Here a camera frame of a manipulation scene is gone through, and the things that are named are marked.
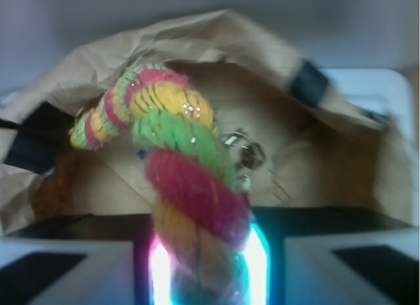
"gray wall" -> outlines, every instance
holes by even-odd
[[[419,0],[0,0],[0,95],[81,44],[226,8],[282,35],[321,67],[418,65]]]

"black tape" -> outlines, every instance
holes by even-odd
[[[5,164],[43,174],[54,167],[60,145],[74,118],[42,103],[18,127]]]
[[[0,128],[17,129],[18,127],[19,127],[19,125],[17,123],[14,123],[14,122],[8,121],[8,120],[0,119]]]
[[[306,61],[293,81],[290,91],[293,97],[305,105],[316,108],[328,84],[327,77]]]

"glowing light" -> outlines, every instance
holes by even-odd
[[[155,305],[173,305],[171,301],[171,261],[169,254],[156,237],[151,246],[152,293]]]
[[[249,273],[249,304],[265,305],[269,283],[269,252],[268,243],[256,224],[251,225],[251,233],[242,254]]]
[[[244,256],[249,274],[248,305],[265,305],[268,296],[270,254],[267,240],[261,229],[251,225],[251,232]],[[154,305],[173,305],[171,300],[171,261],[168,252],[158,237],[150,247],[150,270]]]

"brown paper bag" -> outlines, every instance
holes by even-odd
[[[16,125],[0,130],[0,232],[33,220],[30,201],[41,176],[30,159],[22,165],[12,153],[28,116],[45,102],[77,115],[135,61],[166,62],[185,73],[217,109],[223,129],[242,127],[261,144],[268,159],[251,173],[253,205],[359,206],[413,221],[408,159],[393,122],[349,104],[294,48],[222,10],[81,46],[0,111]],[[79,157],[74,213],[150,211],[154,191],[129,133]],[[23,169],[10,171],[16,166]]]

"bird toy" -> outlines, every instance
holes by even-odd
[[[148,149],[146,177],[157,192],[152,217],[161,242],[185,275],[226,299],[238,290],[249,208],[234,191],[235,167],[210,103],[165,65],[134,65],[75,122],[70,142],[97,150],[128,129]]]

